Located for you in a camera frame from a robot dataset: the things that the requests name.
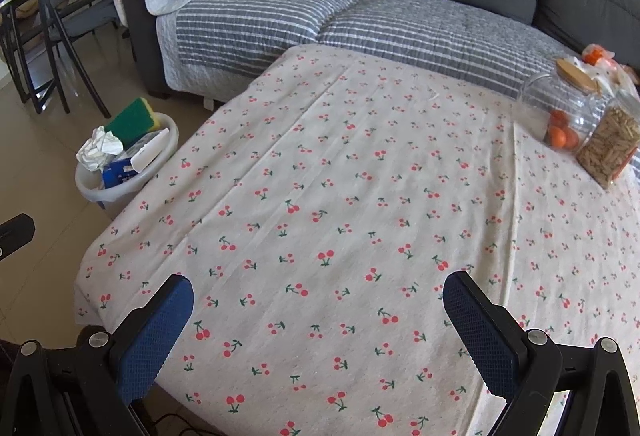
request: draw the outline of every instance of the sponge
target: sponge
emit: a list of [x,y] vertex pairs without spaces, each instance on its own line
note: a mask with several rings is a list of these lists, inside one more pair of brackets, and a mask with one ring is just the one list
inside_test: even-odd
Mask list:
[[146,98],[136,98],[122,112],[104,126],[105,132],[111,131],[128,149],[137,139],[148,132],[160,129],[160,122]]

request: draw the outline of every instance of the wooden lid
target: wooden lid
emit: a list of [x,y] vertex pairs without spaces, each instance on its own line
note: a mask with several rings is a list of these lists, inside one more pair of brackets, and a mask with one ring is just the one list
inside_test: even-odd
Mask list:
[[566,82],[585,94],[598,93],[600,88],[595,80],[565,59],[556,59],[556,71]]

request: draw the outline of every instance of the blue gripper pad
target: blue gripper pad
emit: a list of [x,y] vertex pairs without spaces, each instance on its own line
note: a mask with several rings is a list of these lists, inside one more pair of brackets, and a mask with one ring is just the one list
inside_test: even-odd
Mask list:
[[454,272],[447,277],[442,299],[449,319],[489,391],[510,402],[518,390],[520,365],[517,352],[500,332],[503,328],[513,331],[512,326],[502,325],[506,324],[501,322],[504,315],[466,272]]
[[183,277],[163,302],[158,305],[154,299],[156,296],[145,307],[153,308],[148,321],[120,357],[116,386],[125,405],[144,398],[153,385],[171,348],[189,321],[193,310],[193,288],[188,279]]

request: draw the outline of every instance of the tile floor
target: tile floor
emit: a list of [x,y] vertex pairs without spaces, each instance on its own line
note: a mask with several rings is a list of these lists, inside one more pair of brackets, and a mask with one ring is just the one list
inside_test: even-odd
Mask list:
[[[111,26],[76,42],[76,49],[115,116],[130,101],[145,95],[131,58],[128,40]],[[72,286],[91,242],[110,220],[78,193],[74,183],[75,153],[94,127],[105,120],[63,54],[58,66],[71,114],[57,96],[38,116],[30,102],[22,104],[12,83],[0,89],[0,223],[20,212],[36,225],[33,241],[1,263],[0,338],[22,343],[37,339],[45,347],[72,346],[80,326],[74,323]],[[30,62],[36,85],[50,77],[46,55]],[[158,100],[151,106],[171,116],[184,142],[210,111],[196,98]],[[148,396],[153,419],[179,412],[206,426],[159,388]],[[162,436],[176,435],[182,423],[173,418],[159,426]]]

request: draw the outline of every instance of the metal screw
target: metal screw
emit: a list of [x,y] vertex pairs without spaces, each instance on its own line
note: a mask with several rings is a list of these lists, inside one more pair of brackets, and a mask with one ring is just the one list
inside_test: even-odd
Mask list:
[[602,349],[607,353],[615,353],[618,350],[618,345],[616,344],[615,340],[602,339],[600,341],[600,345],[602,346]]
[[529,333],[527,333],[527,339],[529,339],[529,342],[531,342],[532,344],[535,344],[537,346],[544,346],[549,340],[549,337],[546,336],[546,333],[544,331],[531,330]]
[[28,342],[25,342],[22,345],[22,347],[20,348],[20,352],[24,356],[29,356],[29,355],[33,355],[33,353],[35,353],[37,349],[38,349],[38,345],[35,342],[33,342],[33,340],[29,340]]
[[92,348],[101,348],[109,342],[109,334],[105,332],[94,333],[89,337],[89,345]]

